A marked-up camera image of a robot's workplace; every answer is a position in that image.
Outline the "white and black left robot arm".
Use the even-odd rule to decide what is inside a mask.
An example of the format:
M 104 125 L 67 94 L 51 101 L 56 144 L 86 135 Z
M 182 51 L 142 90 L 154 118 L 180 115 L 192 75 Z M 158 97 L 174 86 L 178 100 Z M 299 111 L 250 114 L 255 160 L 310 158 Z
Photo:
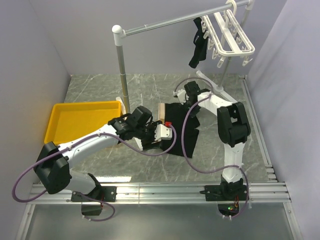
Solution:
M 104 148 L 126 144 L 133 138 L 141 141 L 140 153 L 146 154 L 147 150 L 156 148 L 170 134 L 171 130 L 160 120 L 153 120 L 150 110 L 138 106 L 133 113 L 115 117 L 76 140 L 60 145 L 52 141 L 46 143 L 33 170 L 51 195 L 62 190 L 73 190 L 83 193 L 89 201 L 96 201 L 101 195 L 100 183 L 91 173 L 72 173 L 72 167 Z

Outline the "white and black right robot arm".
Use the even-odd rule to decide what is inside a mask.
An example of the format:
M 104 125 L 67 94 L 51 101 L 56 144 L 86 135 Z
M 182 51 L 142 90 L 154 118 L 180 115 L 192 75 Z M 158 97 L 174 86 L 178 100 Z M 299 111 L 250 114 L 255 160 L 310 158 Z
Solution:
M 246 175 L 242 169 L 243 151 L 251 127 L 244 104 L 225 100 L 208 89 L 200 89 L 195 81 L 184 85 L 184 90 L 177 93 L 180 103 L 188 107 L 181 129 L 182 154 L 187 163 L 195 171 L 211 174 L 222 170 L 220 194 L 226 200 L 233 199 L 238 194 L 238 188 L 243 186 Z M 186 154 L 185 128 L 188 118 L 196 116 L 203 108 L 217 117 L 218 136 L 224 144 L 224 166 L 216 170 L 200 170 L 194 167 Z

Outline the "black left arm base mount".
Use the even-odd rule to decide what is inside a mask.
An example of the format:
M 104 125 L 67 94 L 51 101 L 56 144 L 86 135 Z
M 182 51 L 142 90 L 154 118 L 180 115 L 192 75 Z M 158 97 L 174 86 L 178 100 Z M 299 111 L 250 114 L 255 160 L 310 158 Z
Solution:
M 71 195 L 71 202 L 115 202 L 116 186 L 96 186 L 90 193 L 83 194 L 75 191 Z

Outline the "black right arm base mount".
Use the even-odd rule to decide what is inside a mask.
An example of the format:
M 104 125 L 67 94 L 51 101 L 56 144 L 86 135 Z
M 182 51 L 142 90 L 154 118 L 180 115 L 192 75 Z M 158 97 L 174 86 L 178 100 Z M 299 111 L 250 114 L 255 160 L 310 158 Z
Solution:
M 199 193 L 205 195 L 207 202 L 245 201 L 247 186 L 242 181 L 236 183 L 221 182 L 219 185 L 205 185 Z

